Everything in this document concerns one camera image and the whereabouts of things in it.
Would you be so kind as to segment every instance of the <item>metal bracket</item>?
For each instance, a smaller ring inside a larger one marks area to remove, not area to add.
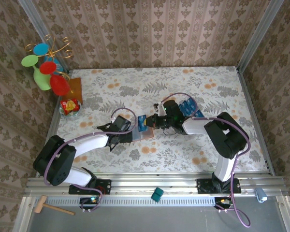
[[[212,179],[197,179],[197,188],[198,188],[198,194],[215,194],[217,193],[217,190],[213,186],[213,180]],[[242,193],[240,181],[238,179],[233,180],[233,192],[234,193]],[[223,193],[230,194],[230,187],[225,189]]]
[[[95,181],[95,185],[93,186],[93,188],[99,189],[104,195],[110,195],[111,188],[112,188],[112,181],[97,179]],[[74,185],[70,185],[69,194],[70,195],[98,195],[96,191],[83,190]]]

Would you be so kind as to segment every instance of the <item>green cube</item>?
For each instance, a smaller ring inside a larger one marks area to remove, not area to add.
[[[159,196],[156,193],[153,193],[153,195],[151,196],[151,199],[153,199],[156,202],[159,202],[160,201],[160,198],[161,198],[161,196]]]
[[[160,189],[160,188],[156,188],[154,193],[156,193],[156,194],[158,194],[159,196],[162,197],[162,195],[163,195],[163,190]]]

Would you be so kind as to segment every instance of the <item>wall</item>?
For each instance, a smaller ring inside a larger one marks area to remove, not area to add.
[[[0,232],[12,231],[32,164],[54,110],[51,92],[40,91],[33,69],[20,61],[28,43],[40,41],[17,1],[0,1]]]
[[[285,0],[244,72],[277,175],[290,193],[290,0]]]
[[[269,0],[34,0],[70,69],[235,66]]]

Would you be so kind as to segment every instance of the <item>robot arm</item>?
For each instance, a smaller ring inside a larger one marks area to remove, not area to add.
[[[51,163],[47,173],[47,181],[53,186],[57,186],[64,182],[77,184],[79,186],[87,186],[89,183],[94,181],[96,177],[85,168],[73,167],[73,160],[76,157],[96,148],[108,146],[112,151],[119,143],[132,142],[132,132],[126,134],[111,134],[112,132],[127,131],[130,125],[131,123],[128,120],[118,116],[113,123],[108,123],[97,127],[97,130],[93,132],[92,136],[81,140],[75,140],[71,143],[72,145],[65,145],[59,151],[60,156],[56,157]],[[104,134],[94,135],[97,132],[104,132]],[[51,157],[64,143],[64,139],[59,136],[52,136],[34,161],[33,168],[43,175],[51,160]]]
[[[216,119],[185,118],[174,100],[166,101],[162,108],[165,110],[165,114],[161,116],[154,114],[146,119],[145,124],[157,129],[172,127],[176,133],[183,135],[208,135],[219,153],[217,166],[212,175],[213,187],[215,192],[229,189],[236,155],[247,145],[246,139],[234,127],[241,130],[248,138],[247,133],[226,112],[218,115]]]

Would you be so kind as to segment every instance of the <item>toy hammer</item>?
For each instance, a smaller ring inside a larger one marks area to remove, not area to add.
[[[75,212],[72,212],[72,211],[69,211],[69,210],[66,210],[66,209],[61,209],[59,207],[56,207],[56,206],[52,206],[52,205],[49,205],[49,204],[45,204],[44,202],[46,202],[46,199],[47,197],[46,196],[41,196],[38,203],[37,203],[37,206],[35,207],[34,209],[34,212],[35,213],[40,213],[43,206],[47,207],[47,208],[50,208],[50,209],[55,209],[55,210],[58,210],[58,211],[61,211],[63,213],[67,213],[67,214],[71,214],[71,215],[75,215]]]

